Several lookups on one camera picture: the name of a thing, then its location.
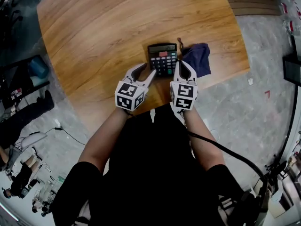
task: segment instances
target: navy cloth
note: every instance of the navy cloth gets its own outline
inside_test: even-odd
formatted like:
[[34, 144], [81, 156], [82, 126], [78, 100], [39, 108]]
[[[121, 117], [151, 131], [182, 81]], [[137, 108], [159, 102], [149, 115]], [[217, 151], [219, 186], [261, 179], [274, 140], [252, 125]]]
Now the navy cloth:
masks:
[[194, 44], [191, 48], [183, 48], [183, 43], [180, 38], [178, 41], [181, 43], [182, 60], [196, 71], [197, 77], [199, 78], [211, 74], [209, 66], [210, 49], [208, 44], [199, 43]]

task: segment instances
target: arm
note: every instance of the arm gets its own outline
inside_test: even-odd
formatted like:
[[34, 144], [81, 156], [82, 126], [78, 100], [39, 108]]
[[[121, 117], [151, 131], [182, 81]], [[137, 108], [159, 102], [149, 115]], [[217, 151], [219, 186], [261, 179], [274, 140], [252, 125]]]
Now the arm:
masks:
[[0, 157], [4, 161], [4, 163], [8, 163], [8, 155], [5, 153], [3, 148], [0, 146]]
[[117, 107], [90, 138], [79, 157], [79, 162], [90, 162], [103, 173], [105, 164], [110, 157], [124, 124], [126, 123], [127, 117], [128, 115], [124, 110]]
[[[189, 131], [216, 141], [204, 124], [202, 118], [199, 116], [195, 107], [193, 107], [191, 111], [184, 112], [184, 119]], [[195, 137], [190, 137], [190, 141], [196, 159], [206, 171], [218, 164], [225, 165], [222, 151], [219, 148]]]

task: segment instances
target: calculator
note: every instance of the calculator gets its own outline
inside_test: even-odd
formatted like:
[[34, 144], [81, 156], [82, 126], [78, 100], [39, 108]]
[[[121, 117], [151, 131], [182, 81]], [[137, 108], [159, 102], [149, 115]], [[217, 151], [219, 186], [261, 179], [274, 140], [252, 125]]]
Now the calculator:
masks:
[[175, 43], [157, 43], [147, 47], [150, 69], [157, 70], [157, 77], [173, 76], [178, 61]]

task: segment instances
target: wooden table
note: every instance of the wooden table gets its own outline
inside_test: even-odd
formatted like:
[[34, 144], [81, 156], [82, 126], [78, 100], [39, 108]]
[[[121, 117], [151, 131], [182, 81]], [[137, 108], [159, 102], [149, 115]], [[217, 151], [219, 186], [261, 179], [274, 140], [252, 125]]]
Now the wooden table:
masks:
[[[249, 70], [227, 0], [43, 0], [38, 16], [55, 72], [91, 132], [113, 111], [126, 71], [147, 62], [150, 44], [208, 43], [212, 74], [198, 80], [200, 89]], [[168, 103], [169, 90], [169, 80], [154, 81], [138, 113]]]

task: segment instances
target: cable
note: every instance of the cable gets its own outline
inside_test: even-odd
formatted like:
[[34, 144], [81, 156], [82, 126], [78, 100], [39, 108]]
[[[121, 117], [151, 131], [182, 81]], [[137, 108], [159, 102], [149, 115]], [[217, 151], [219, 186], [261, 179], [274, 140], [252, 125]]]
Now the cable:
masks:
[[78, 143], [82, 144], [82, 145], [86, 145], [81, 143], [80, 141], [78, 141], [77, 139], [75, 139], [73, 136], [71, 136], [67, 131], [65, 131], [64, 129], [62, 129], [64, 132], [66, 132], [70, 137], [72, 137], [74, 140], [76, 140]]
[[26, 97], [24, 97], [24, 100], [26, 101], [27, 105], [29, 105], [29, 104], [28, 104], [28, 101], [27, 101], [27, 99], [26, 99]]
[[206, 137], [200, 136], [200, 135], [198, 135], [196, 133], [193, 133], [191, 131], [187, 131], [187, 133], [188, 133], [188, 135], [190, 135], [192, 137], [195, 137], [195, 138], [204, 140], [206, 142], [209, 142], [209, 143], [213, 144], [214, 146], [216, 146], [217, 148], [221, 149], [222, 151], [226, 152], [227, 154], [235, 157], [236, 159], [238, 159], [240, 161], [243, 161], [245, 164], [247, 164], [250, 168], [252, 168], [259, 175], [259, 177], [260, 177], [260, 179], [262, 181], [262, 188], [260, 189], [260, 192], [258, 194], [261, 197], [261, 200], [260, 200], [260, 203], [259, 203], [259, 208], [261, 209], [263, 201], [264, 201], [264, 198], [265, 198], [265, 193], [266, 193], [266, 191], [268, 189], [268, 180], [264, 176], [263, 172], [253, 162], [251, 162], [247, 158], [245, 158], [245, 157], [243, 157], [243, 156], [241, 156], [241, 155], [239, 155], [239, 154], [231, 151], [230, 149], [222, 146], [221, 144], [217, 143], [216, 141], [210, 140], [210, 139], [208, 139]]
[[49, 131], [55, 129], [56, 127], [51, 128], [50, 130], [46, 131], [45, 134], [47, 134]]
[[82, 144], [82, 145], [86, 145], [86, 144], [81, 143], [80, 141], [78, 141], [76, 138], [74, 138], [73, 136], [71, 136], [67, 131], [65, 131], [63, 128], [60, 128], [60, 127], [53, 127], [53, 128], [51, 128], [50, 130], [46, 131], [45, 134], [47, 134], [49, 131], [51, 131], [51, 130], [53, 130], [53, 129], [55, 129], [55, 130], [63, 130], [63, 131], [66, 132], [70, 137], [72, 137], [73, 140], [76, 140], [78, 143], [80, 143], [80, 144]]

